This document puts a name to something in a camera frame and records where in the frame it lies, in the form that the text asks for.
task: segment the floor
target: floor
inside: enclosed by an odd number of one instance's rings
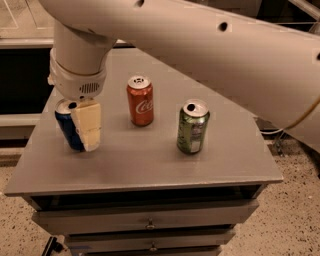
[[[292,138],[283,141],[284,157],[265,140],[284,182],[269,185],[259,196],[259,208],[235,227],[236,235],[220,256],[320,255],[319,168],[307,148]],[[0,149],[0,255],[40,256],[50,237],[31,221],[33,209],[3,190],[23,148]],[[66,248],[60,254],[71,255]]]

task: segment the aluminum can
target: aluminum can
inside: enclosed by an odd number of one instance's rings
[[[207,104],[198,99],[187,100],[180,110],[178,127],[178,148],[187,154],[202,149],[210,118]]]
[[[131,121],[146,126],[153,121],[153,86],[145,76],[133,76],[127,85]]]
[[[71,118],[71,109],[75,106],[76,103],[73,101],[66,99],[60,100],[55,108],[55,117],[69,146],[74,150],[82,151],[84,150],[84,146]]]

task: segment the drawer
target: drawer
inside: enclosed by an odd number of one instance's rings
[[[33,220],[52,235],[227,225],[244,222],[252,200],[36,212]]]
[[[76,253],[141,251],[157,252],[170,248],[215,246],[226,244],[234,236],[228,229],[185,229],[157,232],[125,232],[76,235],[65,244]]]
[[[85,256],[218,256],[221,252],[219,246],[202,246],[174,249],[159,249],[157,251],[127,251],[127,252],[101,252],[101,253],[86,253]]]

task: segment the can top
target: can top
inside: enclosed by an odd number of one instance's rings
[[[71,100],[62,99],[56,105],[56,112],[59,114],[70,114],[71,109],[76,106],[76,103]]]
[[[151,80],[145,76],[133,76],[129,79],[128,85],[133,89],[144,89],[148,87],[151,83]]]
[[[202,117],[209,112],[207,104],[198,99],[187,100],[183,106],[183,110],[192,117]]]

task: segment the drawer handle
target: drawer handle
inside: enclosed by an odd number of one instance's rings
[[[150,252],[156,252],[158,251],[158,248],[155,246],[154,242],[152,242],[152,246],[151,248],[149,249]]]
[[[153,224],[152,219],[149,219],[149,224],[146,226],[147,230],[154,230],[156,226]]]

